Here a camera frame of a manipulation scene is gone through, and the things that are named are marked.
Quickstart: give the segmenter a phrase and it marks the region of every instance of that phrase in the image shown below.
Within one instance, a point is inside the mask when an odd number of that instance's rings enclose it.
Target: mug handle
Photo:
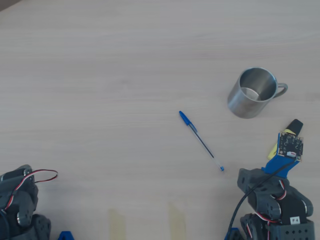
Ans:
[[[285,94],[285,92],[288,90],[288,85],[285,83],[278,83],[278,88],[283,88],[280,92],[278,92],[274,98],[280,97],[281,95]]]

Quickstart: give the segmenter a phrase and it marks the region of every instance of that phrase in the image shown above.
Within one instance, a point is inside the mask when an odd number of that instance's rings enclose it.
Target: tape strip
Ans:
[[[108,210],[110,240],[126,240],[126,219],[115,209]]]
[[[187,227],[185,214],[172,203],[168,204],[171,240],[186,240]]]

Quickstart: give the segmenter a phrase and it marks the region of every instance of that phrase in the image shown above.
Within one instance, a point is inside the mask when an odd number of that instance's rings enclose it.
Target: mug rim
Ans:
[[[274,81],[275,81],[275,90],[274,90],[273,95],[272,95],[271,97],[269,97],[268,99],[266,99],[266,100],[254,100],[254,99],[251,99],[251,98],[248,97],[248,96],[244,93],[244,91],[242,90],[242,88],[241,88],[241,86],[240,86],[240,79],[241,79],[242,75],[243,75],[246,71],[251,70],[251,69],[262,69],[262,70],[265,70],[265,71],[267,71],[267,72],[273,77],[273,79],[274,79]],[[239,86],[239,88],[240,88],[240,90],[241,90],[241,93],[242,93],[247,99],[249,99],[249,100],[251,100],[251,101],[254,101],[254,102],[263,103],[263,102],[270,101],[270,100],[273,99],[273,98],[275,97],[275,95],[277,94],[278,81],[277,81],[276,77],[275,77],[269,70],[265,69],[264,67],[253,66],[253,67],[249,67],[249,68],[245,69],[245,70],[240,74],[237,82],[238,82],[238,86]]]

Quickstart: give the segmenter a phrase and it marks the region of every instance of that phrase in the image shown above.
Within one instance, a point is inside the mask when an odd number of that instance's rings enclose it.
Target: red wire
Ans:
[[[248,233],[249,233],[249,235],[250,235],[250,238],[252,238],[252,233],[251,233],[251,231],[250,231],[250,228],[249,228],[248,223],[246,224],[246,229],[248,230]]]
[[[281,187],[283,188],[284,193],[282,194],[282,196],[280,196],[280,197],[277,198],[278,201],[284,199],[284,198],[286,197],[286,195],[287,195],[287,190],[285,189],[284,181],[280,180],[280,185],[281,185]]]
[[[10,196],[10,199],[9,199],[6,207],[4,208],[4,210],[7,210],[11,206],[11,204],[12,204],[12,202],[14,200],[14,192],[17,191],[24,184],[25,180],[28,179],[29,177],[35,175],[36,173],[39,173],[39,172],[52,172],[52,173],[56,173],[56,175],[54,177],[50,178],[50,179],[36,181],[35,184],[36,183],[50,182],[50,181],[52,181],[52,180],[54,180],[54,179],[56,179],[58,177],[58,172],[56,170],[39,169],[39,170],[35,170],[33,172],[30,172],[29,174],[24,176],[24,178],[21,180],[21,182],[14,188],[14,190],[12,191],[12,194]]]
[[[270,240],[270,231],[268,230],[267,240]]]
[[[268,219],[268,218],[262,216],[259,212],[256,212],[255,214],[256,214],[258,217],[260,217],[262,220],[266,221],[266,222],[270,222],[270,223],[273,223],[273,224],[275,224],[275,223],[278,222],[278,221],[271,220],[271,219]]]

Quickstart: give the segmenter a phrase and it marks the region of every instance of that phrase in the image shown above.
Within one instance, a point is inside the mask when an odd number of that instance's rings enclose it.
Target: wire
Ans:
[[[248,230],[248,233],[249,233],[249,235],[250,235],[250,238],[252,238],[252,233],[251,233],[251,231],[250,231],[250,227],[249,227],[249,224],[248,224],[248,223],[246,224],[246,229]]]
[[[56,170],[39,169],[39,170],[35,170],[35,171],[33,171],[33,172],[30,172],[29,174],[27,174],[26,176],[24,176],[24,178],[21,180],[21,182],[18,184],[18,186],[16,186],[16,187],[12,190],[11,196],[10,196],[10,198],[9,198],[7,204],[6,204],[6,207],[4,208],[4,210],[7,210],[7,209],[11,206],[12,202],[14,201],[14,193],[15,193],[15,191],[17,191],[17,190],[24,184],[24,182],[25,182],[28,178],[30,178],[31,176],[33,176],[33,175],[35,175],[35,174],[37,174],[37,173],[40,173],[40,172],[51,172],[51,173],[56,173],[56,174],[55,174],[55,176],[52,177],[52,178],[49,178],[49,179],[46,179],[46,180],[41,180],[41,181],[36,181],[36,182],[34,182],[35,184],[36,184],[36,183],[50,182],[50,181],[52,181],[52,180],[54,180],[54,179],[56,179],[56,178],[58,177],[58,172],[57,172]]]
[[[256,215],[257,215],[259,218],[261,218],[263,221],[270,222],[270,223],[273,223],[273,224],[275,224],[275,223],[278,222],[278,221],[275,221],[275,220],[268,219],[268,218],[262,216],[262,215],[261,215],[260,213],[258,213],[258,212],[255,212],[254,214],[256,214]]]
[[[270,178],[272,178],[274,175],[276,175],[277,173],[281,172],[283,169],[289,167],[290,165],[294,164],[296,162],[296,160],[293,160],[292,162],[289,162],[285,165],[283,165],[282,167],[280,167],[278,170],[274,171],[272,174],[270,174],[269,176],[265,177],[263,180],[261,180],[260,182],[258,182],[257,184],[255,184],[239,201],[239,203],[237,204],[237,206],[235,207],[235,210],[233,212],[232,218],[230,220],[230,224],[228,227],[228,232],[227,232],[227,240],[231,240],[231,228],[232,225],[235,221],[237,212],[241,206],[241,204],[244,202],[244,200],[261,184],[265,183],[266,181],[268,181]]]
[[[270,231],[268,230],[268,233],[267,233],[267,240],[270,240]]]
[[[287,196],[287,190],[286,190],[286,188],[285,188],[284,181],[279,180],[279,182],[280,182],[280,185],[281,185],[282,189],[284,190],[284,193],[283,193],[283,195],[282,195],[281,197],[278,197],[278,198],[277,198],[278,201],[284,199],[284,198]]]
[[[5,228],[6,228],[6,235],[7,235],[7,240],[11,240],[10,237],[10,226],[9,226],[9,222],[6,216],[6,212],[3,210],[0,210],[0,215],[2,216],[4,223],[5,223]]]

